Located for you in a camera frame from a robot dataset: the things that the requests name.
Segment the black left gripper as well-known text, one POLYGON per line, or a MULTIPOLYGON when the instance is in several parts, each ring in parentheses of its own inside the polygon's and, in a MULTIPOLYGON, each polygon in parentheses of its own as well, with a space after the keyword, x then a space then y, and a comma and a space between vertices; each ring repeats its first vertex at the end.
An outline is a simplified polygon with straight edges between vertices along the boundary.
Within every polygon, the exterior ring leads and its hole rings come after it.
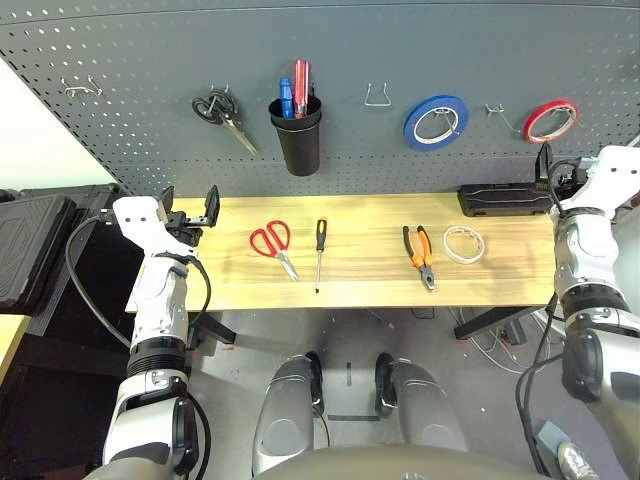
POLYGON ((158 201, 162 206, 162 212, 158 216, 162 221, 167 221, 166 230, 179 242, 190 247, 198 246, 203 227, 216 226, 221 207, 217 185, 213 185, 207 193, 204 216, 188 217, 183 211, 171 212, 174 201, 172 185, 160 192, 158 201))

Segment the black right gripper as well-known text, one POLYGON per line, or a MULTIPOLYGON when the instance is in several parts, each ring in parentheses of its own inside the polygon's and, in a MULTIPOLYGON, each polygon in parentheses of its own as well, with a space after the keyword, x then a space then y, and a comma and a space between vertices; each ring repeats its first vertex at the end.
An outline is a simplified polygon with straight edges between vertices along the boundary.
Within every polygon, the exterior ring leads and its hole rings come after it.
POLYGON ((535 180, 548 180, 554 200, 568 199, 586 183, 586 173, 580 167, 581 159, 558 160, 549 167, 552 161, 552 148, 545 141, 537 154, 535 180))

